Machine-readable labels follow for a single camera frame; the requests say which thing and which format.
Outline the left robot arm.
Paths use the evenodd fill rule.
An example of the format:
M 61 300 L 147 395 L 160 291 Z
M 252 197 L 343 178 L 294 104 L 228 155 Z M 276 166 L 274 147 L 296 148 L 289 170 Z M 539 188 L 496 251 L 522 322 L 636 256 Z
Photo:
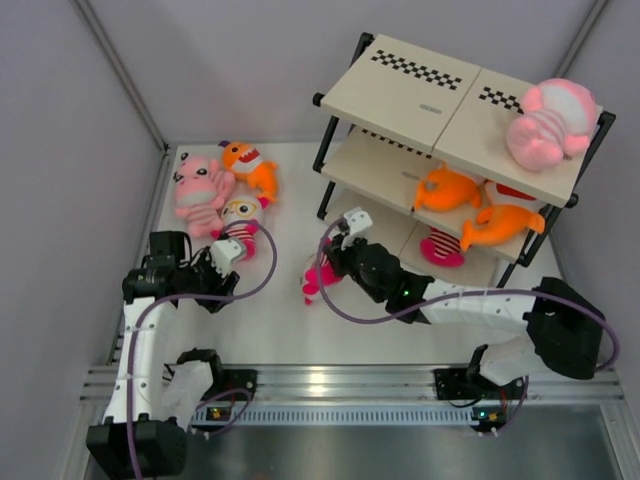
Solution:
M 239 276 L 232 265 L 247 249 L 228 236 L 185 251 L 180 231 L 153 232 L 150 252 L 122 282 L 124 336 L 113 393 L 102 421 L 88 430 L 86 446 L 110 479 L 145 479 L 182 472 L 187 427 L 203 399 L 219 397 L 226 386 L 213 349 L 185 349 L 167 373 L 165 352 L 178 323 L 179 298 L 196 294 L 211 313 L 232 295 Z

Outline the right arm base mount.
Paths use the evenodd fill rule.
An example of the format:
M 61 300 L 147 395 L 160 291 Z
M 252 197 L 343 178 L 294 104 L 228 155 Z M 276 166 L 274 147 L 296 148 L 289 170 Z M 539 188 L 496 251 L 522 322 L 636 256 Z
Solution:
M 433 371 L 436 396 L 439 400 L 475 401 L 499 400 L 501 388 L 478 374 L 468 374 L 465 368 L 440 368 Z

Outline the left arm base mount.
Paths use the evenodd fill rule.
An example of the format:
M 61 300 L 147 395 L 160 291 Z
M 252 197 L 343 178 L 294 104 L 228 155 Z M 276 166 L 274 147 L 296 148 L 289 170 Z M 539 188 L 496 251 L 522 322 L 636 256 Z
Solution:
M 251 368 L 222 369 L 213 373 L 213 383 L 202 395 L 208 400 L 217 394 L 233 389 L 245 389 L 253 395 L 257 388 L 258 371 Z

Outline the light pink striped plush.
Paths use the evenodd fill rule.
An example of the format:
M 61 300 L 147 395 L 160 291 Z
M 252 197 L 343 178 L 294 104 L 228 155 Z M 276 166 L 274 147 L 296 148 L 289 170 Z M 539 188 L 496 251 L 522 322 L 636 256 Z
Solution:
M 174 213 L 186 222 L 187 232 L 203 238 L 220 231 L 224 226 L 220 212 L 235 189 L 234 174 L 215 158 L 185 152 L 173 180 Z

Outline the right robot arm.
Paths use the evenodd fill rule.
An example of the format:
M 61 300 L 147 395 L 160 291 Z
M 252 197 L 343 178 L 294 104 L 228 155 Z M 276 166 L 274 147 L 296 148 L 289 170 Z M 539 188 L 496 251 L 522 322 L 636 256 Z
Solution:
M 388 318 L 407 324 L 471 325 L 511 334 L 474 350 L 468 388 L 480 397 L 533 373 L 590 380 L 598 369 L 602 313 L 566 282 L 544 277 L 531 290 L 476 289 L 404 269 L 384 246 L 336 236 L 322 249 L 332 272 L 349 277 Z

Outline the white head glasses magenta plush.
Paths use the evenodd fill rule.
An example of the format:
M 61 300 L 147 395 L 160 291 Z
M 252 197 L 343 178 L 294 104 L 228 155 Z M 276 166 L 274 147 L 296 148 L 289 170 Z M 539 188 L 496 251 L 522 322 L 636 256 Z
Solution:
M 265 210 L 270 201 L 266 197 L 254 195 L 236 195 L 230 198 L 222 208 L 220 217 L 222 230 L 214 230 L 211 236 L 218 240 L 222 234 L 241 241 L 246 247 L 245 259 L 256 254 L 255 235 L 258 226 L 264 222 Z

